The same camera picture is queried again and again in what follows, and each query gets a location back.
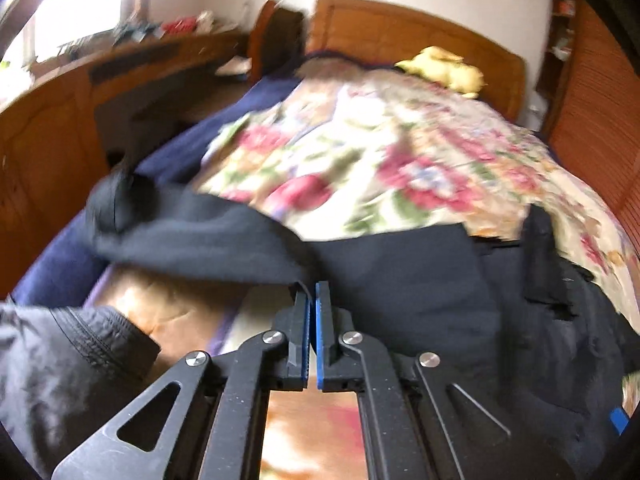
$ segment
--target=silver screw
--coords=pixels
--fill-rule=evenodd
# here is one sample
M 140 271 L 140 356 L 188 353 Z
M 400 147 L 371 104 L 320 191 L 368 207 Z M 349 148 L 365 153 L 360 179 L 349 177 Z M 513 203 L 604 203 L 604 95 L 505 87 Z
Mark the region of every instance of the silver screw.
M 440 364 L 440 356 L 433 352 L 425 352 L 420 355 L 420 366 L 425 368 L 435 368 Z
M 357 345 L 362 343 L 362 334 L 360 332 L 345 332 L 342 334 L 342 341 L 347 345 Z
M 189 366 L 200 366 L 206 360 L 207 355 L 204 352 L 191 352 L 186 359 Z
M 278 332 L 277 330 L 269 330 L 262 334 L 262 340 L 267 343 L 267 345 L 275 345 L 281 342 L 284 339 L 284 334 L 282 332 Z

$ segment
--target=window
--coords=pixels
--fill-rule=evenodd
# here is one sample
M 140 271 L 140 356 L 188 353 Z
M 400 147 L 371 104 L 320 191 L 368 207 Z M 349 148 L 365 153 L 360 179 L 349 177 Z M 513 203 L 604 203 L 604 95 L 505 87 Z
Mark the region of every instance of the window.
M 42 61 L 58 53 L 58 47 L 120 21 L 122 0 L 43 0 L 30 23 L 18 35 L 3 60 L 20 65 Z M 32 34 L 25 33 L 31 27 Z

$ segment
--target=yellow stuffed toy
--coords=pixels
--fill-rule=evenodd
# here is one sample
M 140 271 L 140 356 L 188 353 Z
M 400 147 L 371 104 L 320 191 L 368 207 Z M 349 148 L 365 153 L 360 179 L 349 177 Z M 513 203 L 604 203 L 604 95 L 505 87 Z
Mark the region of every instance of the yellow stuffed toy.
M 439 46 L 430 46 L 413 59 L 396 63 L 396 66 L 409 74 L 440 83 L 463 97 L 475 99 L 484 86 L 484 76 L 475 66 L 464 64 L 462 60 L 462 57 Z

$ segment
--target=floral bedspread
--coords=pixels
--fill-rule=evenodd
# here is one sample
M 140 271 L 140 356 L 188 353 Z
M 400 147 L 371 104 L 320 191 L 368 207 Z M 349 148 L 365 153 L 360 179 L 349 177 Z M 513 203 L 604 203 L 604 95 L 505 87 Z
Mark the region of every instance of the floral bedspread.
M 201 192 L 245 202 L 304 239 L 462 222 L 519 237 L 529 204 L 640 332 L 640 266 L 620 224 L 528 130 L 484 103 L 392 70 L 314 59 L 277 106 L 223 128 Z

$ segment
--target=bed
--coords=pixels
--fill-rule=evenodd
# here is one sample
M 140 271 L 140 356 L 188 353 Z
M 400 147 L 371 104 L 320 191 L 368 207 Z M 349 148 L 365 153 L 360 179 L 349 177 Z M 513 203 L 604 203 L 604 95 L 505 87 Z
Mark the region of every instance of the bed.
M 270 5 L 265 12 L 273 10 Z M 480 100 L 390 70 L 432 44 L 484 73 Z M 249 203 L 311 240 L 455 222 L 470 235 L 513 240 L 528 205 L 537 203 L 554 219 L 561 253 L 590 270 L 640 330 L 633 280 L 638 258 L 620 224 L 541 141 L 511 124 L 524 101 L 521 58 L 455 23 L 370 0 L 318 0 L 306 54 L 293 73 L 263 78 L 240 102 L 182 134 L 138 171 L 158 182 L 189 180 L 199 192 Z M 14 298 L 116 306 L 162 347 L 149 380 L 193 349 L 235 349 L 266 330 L 288 301 L 286 289 L 277 287 L 195 283 L 130 266 L 105 270 L 71 239 L 72 228 L 43 254 Z M 60 288 L 45 290 L 38 279 L 48 272 L 50 283 L 50 273 L 65 268 L 62 245 L 69 261 L 90 262 L 76 276 L 71 299 Z M 50 268 L 54 251 L 56 270 Z M 627 389 L 629 411 L 634 391 Z M 324 440 L 305 436 L 310 410 L 327 421 Z M 345 424 L 346 433 L 340 429 Z M 358 428 L 353 396 L 274 393 L 265 475 L 366 478 Z M 321 440 L 336 449 L 348 442 L 356 452 L 337 463 Z

